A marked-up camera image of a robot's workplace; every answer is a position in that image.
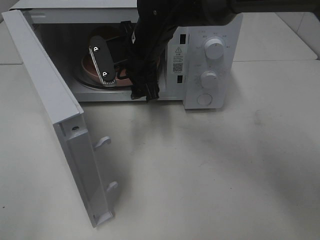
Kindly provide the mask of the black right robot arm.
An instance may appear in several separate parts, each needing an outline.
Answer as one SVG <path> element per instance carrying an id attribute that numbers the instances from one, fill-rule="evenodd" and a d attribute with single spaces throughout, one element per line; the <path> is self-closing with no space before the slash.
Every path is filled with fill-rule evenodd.
<path id="1" fill-rule="evenodd" d="M 320 15 L 318 0 L 139 0 L 136 25 L 124 21 L 125 35 L 114 38 L 124 59 L 115 63 L 109 40 L 93 36 L 89 54 L 101 85 L 129 79 L 131 99 L 159 98 L 158 63 L 178 27 L 224 26 L 240 13 L 311 12 Z"/>

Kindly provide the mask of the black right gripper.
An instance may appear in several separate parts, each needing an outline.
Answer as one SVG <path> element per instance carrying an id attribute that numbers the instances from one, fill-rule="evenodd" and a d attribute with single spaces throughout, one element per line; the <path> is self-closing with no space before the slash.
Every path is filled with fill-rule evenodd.
<path id="1" fill-rule="evenodd" d="M 165 23 L 122 21 L 120 28 L 118 37 L 105 40 L 93 36 L 88 41 L 89 56 L 100 82 L 111 83 L 116 76 L 116 66 L 122 66 L 132 82 L 131 99 L 145 97 L 147 103 L 157 101 L 158 68 L 165 50 Z"/>

